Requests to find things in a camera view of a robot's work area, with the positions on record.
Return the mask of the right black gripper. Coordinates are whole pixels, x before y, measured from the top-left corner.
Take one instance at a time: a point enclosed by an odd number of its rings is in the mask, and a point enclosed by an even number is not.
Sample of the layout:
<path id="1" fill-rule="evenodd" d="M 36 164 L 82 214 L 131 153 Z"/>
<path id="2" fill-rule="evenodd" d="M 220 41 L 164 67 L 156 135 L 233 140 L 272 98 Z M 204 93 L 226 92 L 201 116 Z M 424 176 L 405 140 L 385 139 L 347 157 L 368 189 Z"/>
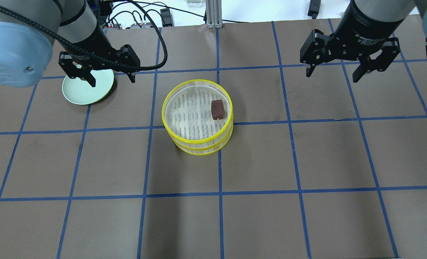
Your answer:
<path id="1" fill-rule="evenodd" d="M 347 7 L 337 29 L 325 35 L 313 29 L 300 49 L 300 62 L 311 77 L 316 66 L 334 59 L 360 62 L 353 72 L 357 83 L 365 74 L 384 72 L 401 52 L 398 38 L 391 38 L 403 18 L 373 18 L 360 7 Z"/>

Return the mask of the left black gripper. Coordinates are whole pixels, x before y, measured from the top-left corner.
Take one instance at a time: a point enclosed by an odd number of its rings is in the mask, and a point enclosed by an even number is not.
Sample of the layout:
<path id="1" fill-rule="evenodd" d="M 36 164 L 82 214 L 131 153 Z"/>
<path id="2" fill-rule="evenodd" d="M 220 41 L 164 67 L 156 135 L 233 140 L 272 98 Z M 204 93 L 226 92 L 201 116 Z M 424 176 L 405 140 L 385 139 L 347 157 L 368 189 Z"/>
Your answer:
<path id="1" fill-rule="evenodd" d="M 125 73 L 131 83 L 136 81 L 136 73 L 140 71 L 140 59 L 129 44 L 115 49 L 100 25 L 92 30 L 81 27 L 70 32 L 69 41 L 74 47 L 59 53 L 58 64 L 70 79 L 87 81 L 91 87 L 96 87 L 96 79 L 92 69 L 113 69 Z"/>

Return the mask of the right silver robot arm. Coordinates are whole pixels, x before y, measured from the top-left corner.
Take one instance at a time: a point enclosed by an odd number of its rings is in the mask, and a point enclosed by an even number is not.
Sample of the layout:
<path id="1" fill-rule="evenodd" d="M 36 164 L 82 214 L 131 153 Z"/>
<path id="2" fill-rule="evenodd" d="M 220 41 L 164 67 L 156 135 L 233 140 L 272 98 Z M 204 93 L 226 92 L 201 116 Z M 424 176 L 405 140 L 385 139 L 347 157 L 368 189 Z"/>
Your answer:
<path id="1" fill-rule="evenodd" d="M 300 62 L 311 77 L 316 66 L 335 59 L 359 61 L 353 82 L 365 74 L 384 72 L 401 52 L 393 32 L 417 8 L 423 20 L 427 59 L 427 0 L 351 0 L 330 35 L 313 29 L 300 49 Z"/>

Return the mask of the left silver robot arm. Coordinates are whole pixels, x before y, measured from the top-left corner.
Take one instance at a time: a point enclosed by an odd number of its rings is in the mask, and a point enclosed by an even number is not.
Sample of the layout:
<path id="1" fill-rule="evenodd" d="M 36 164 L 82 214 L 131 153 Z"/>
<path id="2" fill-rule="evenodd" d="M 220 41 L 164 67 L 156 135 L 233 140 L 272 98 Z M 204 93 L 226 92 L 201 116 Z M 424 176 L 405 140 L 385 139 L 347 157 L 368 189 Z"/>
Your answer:
<path id="1" fill-rule="evenodd" d="M 102 20 L 111 5 L 97 0 L 0 0 L 0 85 L 37 84 L 52 59 L 54 35 L 63 43 L 59 66 L 70 78 L 95 87 L 92 71 L 140 71 L 140 59 L 130 45 L 111 46 Z"/>

